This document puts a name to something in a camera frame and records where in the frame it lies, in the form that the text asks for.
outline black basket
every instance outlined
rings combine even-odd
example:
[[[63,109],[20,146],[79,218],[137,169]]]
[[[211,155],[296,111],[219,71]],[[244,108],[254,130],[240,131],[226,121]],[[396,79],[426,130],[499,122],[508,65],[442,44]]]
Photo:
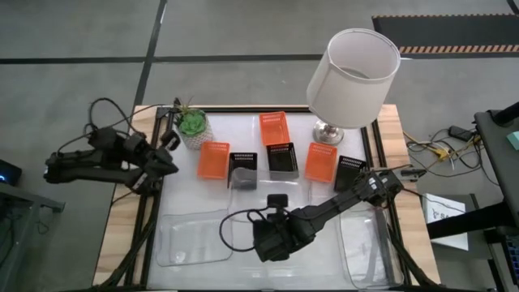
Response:
[[[253,152],[232,152],[229,155],[229,173],[227,174],[227,187],[229,187],[230,180],[232,179],[232,175],[234,170],[237,168],[244,168],[248,170],[257,170],[258,169],[258,153]],[[240,189],[256,189],[256,184],[258,180],[258,174],[256,171],[250,172],[251,176],[249,178],[243,178],[242,181],[236,182],[233,185],[233,188]]]
[[[267,146],[267,156],[271,180],[286,180],[287,178],[294,179],[299,177],[294,143],[269,145]]]
[[[333,190],[337,192],[348,191],[348,189],[353,186],[354,180],[358,177],[361,171],[364,171],[365,169],[365,161],[351,157],[339,156]]]

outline white plant pot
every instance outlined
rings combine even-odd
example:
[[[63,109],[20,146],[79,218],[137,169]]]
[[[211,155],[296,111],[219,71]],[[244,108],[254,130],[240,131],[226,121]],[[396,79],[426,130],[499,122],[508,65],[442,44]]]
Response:
[[[209,123],[207,116],[205,117],[205,131],[197,135],[187,136],[186,134],[182,133],[178,127],[177,130],[180,134],[180,138],[182,138],[182,142],[184,142],[186,147],[191,150],[200,150],[202,148],[203,142],[214,140],[214,137],[212,136],[211,124]]]

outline succulent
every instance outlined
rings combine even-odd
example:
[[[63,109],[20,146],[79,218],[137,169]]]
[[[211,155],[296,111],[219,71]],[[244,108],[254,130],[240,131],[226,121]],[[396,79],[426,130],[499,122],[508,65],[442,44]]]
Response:
[[[205,113],[200,109],[191,109],[189,107],[192,98],[190,98],[187,104],[183,104],[178,98],[175,98],[174,102],[175,107],[178,109],[174,122],[186,136],[198,135],[205,131]]]

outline potted plant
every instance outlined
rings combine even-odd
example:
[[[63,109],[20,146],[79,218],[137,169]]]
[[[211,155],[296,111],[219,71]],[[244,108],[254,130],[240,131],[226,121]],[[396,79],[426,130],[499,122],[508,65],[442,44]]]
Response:
[[[192,99],[193,97],[185,104],[178,97],[175,98],[174,107],[177,113],[174,116],[174,124],[186,147],[200,150],[203,142],[213,140],[212,130],[205,112],[189,107]]]

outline wooden table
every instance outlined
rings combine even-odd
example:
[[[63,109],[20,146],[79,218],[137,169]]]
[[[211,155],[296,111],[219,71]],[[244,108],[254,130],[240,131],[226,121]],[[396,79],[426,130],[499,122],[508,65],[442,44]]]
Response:
[[[251,105],[239,105],[237,107],[250,108]],[[135,111],[142,108],[144,108],[144,106],[137,106],[135,107]],[[133,117],[132,125],[138,131],[142,131],[148,136],[148,142],[152,137],[156,111],[157,108],[146,109]],[[380,111],[378,120],[388,167],[410,163],[397,106],[384,105]],[[371,154],[374,158],[375,166],[378,166],[379,162],[374,136],[370,127],[368,127],[368,134],[370,137]],[[405,187],[412,190],[416,189],[414,183],[405,183]],[[114,200],[127,192],[128,190],[124,186],[117,186],[114,193]],[[405,248],[425,274],[436,283],[440,283],[440,276],[432,252],[429,234],[427,233],[420,199],[416,195],[403,191],[397,195],[395,204]],[[138,206],[139,197],[137,195],[129,195],[127,198],[119,200],[110,209],[93,285],[101,284],[108,278],[130,249]],[[137,257],[134,275],[135,283],[139,282],[143,257],[144,247],[141,248]]]

